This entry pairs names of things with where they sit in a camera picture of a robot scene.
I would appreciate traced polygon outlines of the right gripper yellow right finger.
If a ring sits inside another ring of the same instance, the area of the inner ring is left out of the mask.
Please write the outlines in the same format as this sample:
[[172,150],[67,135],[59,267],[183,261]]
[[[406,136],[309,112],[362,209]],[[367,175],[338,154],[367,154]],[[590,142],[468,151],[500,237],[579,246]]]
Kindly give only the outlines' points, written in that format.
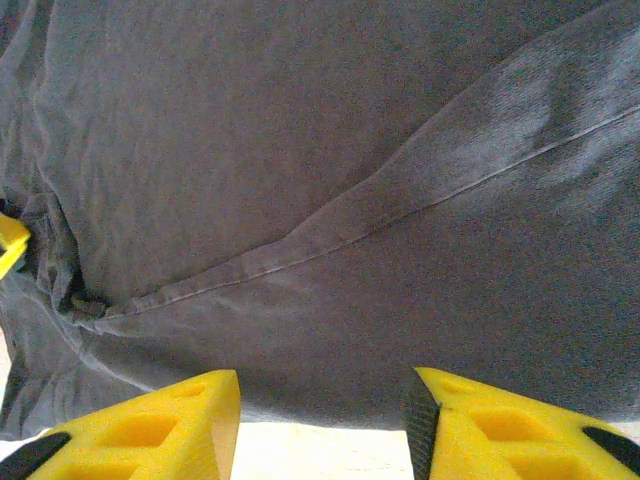
[[605,422],[441,370],[410,375],[416,479],[636,479],[639,446]]

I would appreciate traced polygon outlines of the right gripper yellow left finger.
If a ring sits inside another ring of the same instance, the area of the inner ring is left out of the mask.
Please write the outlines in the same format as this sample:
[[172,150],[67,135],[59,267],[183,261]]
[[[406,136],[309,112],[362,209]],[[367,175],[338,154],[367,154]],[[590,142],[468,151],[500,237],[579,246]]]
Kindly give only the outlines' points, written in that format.
[[240,424],[217,370],[60,424],[1,463],[4,479],[228,479]]

